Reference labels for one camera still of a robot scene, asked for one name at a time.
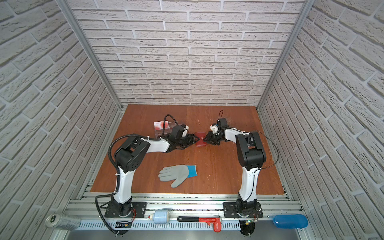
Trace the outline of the red leather card holder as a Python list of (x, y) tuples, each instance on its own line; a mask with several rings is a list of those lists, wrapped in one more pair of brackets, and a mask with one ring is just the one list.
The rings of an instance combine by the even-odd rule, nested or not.
[(196, 147), (205, 147), (207, 143), (204, 141), (204, 138), (206, 137), (205, 132), (195, 132), (195, 136), (199, 138), (199, 140), (196, 142)]

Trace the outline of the clear acrylic card organizer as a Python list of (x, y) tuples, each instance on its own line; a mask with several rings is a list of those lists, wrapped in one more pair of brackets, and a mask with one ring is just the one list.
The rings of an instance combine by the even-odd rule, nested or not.
[[(171, 133), (172, 128), (174, 128), (175, 126), (176, 126), (175, 122), (169, 122), (168, 120), (166, 120), (165, 135), (167, 135), (168, 133)], [(163, 128), (164, 128), (163, 121), (154, 122), (155, 138), (160, 138), (162, 136)]]

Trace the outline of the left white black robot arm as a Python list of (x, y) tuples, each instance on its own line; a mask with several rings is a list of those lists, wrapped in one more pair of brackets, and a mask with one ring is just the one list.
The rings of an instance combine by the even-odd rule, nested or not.
[(108, 158), (117, 171), (116, 188), (111, 194), (97, 197), (110, 197), (108, 209), (113, 210), (116, 215), (125, 217), (131, 212), (134, 173), (147, 153), (184, 150), (200, 140), (196, 135), (189, 133), (187, 125), (180, 125), (177, 121), (175, 124), (167, 134), (163, 127), (162, 134), (156, 139), (137, 134), (124, 135), (109, 146)]

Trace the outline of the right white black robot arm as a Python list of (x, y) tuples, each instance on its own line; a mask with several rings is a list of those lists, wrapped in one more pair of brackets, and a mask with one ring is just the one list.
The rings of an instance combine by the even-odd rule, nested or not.
[(282, 195), (283, 188), (278, 186), (280, 179), (267, 145), (268, 137), (262, 131), (245, 132), (230, 127), (223, 112), (219, 112), (203, 141), (214, 146), (222, 142), (236, 144), (237, 157), (242, 167), (242, 184), (235, 211), (241, 216), (247, 216), (259, 211), (258, 195)]

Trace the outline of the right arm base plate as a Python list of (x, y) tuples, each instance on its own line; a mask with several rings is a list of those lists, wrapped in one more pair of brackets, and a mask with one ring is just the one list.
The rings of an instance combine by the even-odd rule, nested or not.
[(263, 210), (259, 202), (224, 202), (225, 218), (263, 218)]

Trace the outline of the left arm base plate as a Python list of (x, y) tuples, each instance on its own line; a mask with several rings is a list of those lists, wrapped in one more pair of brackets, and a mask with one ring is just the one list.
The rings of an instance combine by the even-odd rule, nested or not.
[(147, 202), (117, 203), (115, 200), (108, 202), (104, 216), (106, 218), (143, 218), (146, 212)]

